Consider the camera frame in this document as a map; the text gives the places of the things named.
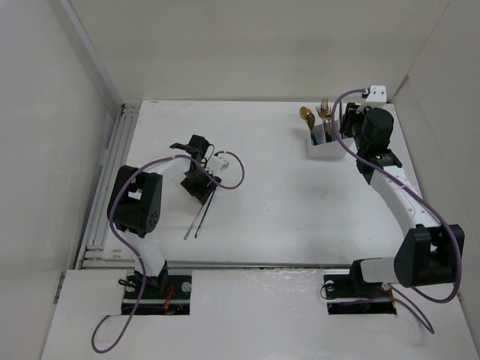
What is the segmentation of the gold fork green handle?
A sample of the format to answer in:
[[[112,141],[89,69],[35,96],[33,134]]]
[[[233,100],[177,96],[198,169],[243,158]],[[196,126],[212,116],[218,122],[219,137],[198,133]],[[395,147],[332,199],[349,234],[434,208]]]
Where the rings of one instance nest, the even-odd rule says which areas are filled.
[[[322,119],[325,141],[332,141],[332,114],[328,105],[316,106],[317,115]]]

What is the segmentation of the gold round spoon green handle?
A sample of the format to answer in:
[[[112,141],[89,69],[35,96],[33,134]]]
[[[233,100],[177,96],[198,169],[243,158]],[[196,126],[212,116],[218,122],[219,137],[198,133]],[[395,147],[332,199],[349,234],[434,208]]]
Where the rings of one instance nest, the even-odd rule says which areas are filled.
[[[315,117],[314,117],[314,114],[309,112],[306,116],[306,119],[305,119],[306,123],[307,123],[307,126],[308,126],[308,129],[310,131],[310,140],[312,142],[312,145],[313,146],[318,146],[319,143],[318,143],[318,139],[314,133],[314,126],[315,126]]]

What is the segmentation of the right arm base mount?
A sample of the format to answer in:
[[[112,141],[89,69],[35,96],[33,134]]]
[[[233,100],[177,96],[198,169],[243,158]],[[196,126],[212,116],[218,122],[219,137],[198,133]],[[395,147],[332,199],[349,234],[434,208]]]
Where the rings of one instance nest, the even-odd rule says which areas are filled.
[[[329,315],[396,315],[393,293],[381,283],[354,283],[349,274],[323,275],[321,295]]]

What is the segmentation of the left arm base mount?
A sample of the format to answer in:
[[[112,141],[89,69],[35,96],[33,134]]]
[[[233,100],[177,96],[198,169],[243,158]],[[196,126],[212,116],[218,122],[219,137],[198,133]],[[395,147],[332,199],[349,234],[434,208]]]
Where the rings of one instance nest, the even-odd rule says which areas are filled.
[[[190,313],[192,276],[190,274],[169,274],[165,265],[156,277],[146,278],[145,289],[140,293],[143,275],[134,271],[118,280],[124,287],[121,314],[128,315],[134,309],[138,296],[139,305],[135,315],[175,316]]]

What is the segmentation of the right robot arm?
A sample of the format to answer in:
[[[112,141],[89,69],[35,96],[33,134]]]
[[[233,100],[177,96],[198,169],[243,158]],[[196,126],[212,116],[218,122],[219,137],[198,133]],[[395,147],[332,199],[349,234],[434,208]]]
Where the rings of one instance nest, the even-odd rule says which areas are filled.
[[[355,142],[358,171],[384,200],[402,233],[393,257],[356,260],[347,277],[349,290],[363,296],[374,284],[416,288],[434,284],[457,285],[464,231],[432,213],[407,178],[403,165],[389,148],[393,115],[379,107],[348,103],[340,134]]]

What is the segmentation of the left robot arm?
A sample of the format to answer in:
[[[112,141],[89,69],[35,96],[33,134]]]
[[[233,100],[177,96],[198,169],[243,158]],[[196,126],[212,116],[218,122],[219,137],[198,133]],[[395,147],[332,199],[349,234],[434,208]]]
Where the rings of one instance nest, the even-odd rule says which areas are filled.
[[[107,208],[110,228],[135,256],[134,283],[151,297],[162,296],[168,287],[167,261],[159,241],[151,235],[161,217],[163,186],[183,175],[180,185],[200,204],[205,204],[221,179],[220,165],[210,165],[207,152],[214,146],[205,137],[193,135],[188,144],[174,143],[189,158],[179,157],[156,163],[150,170],[121,166]]]

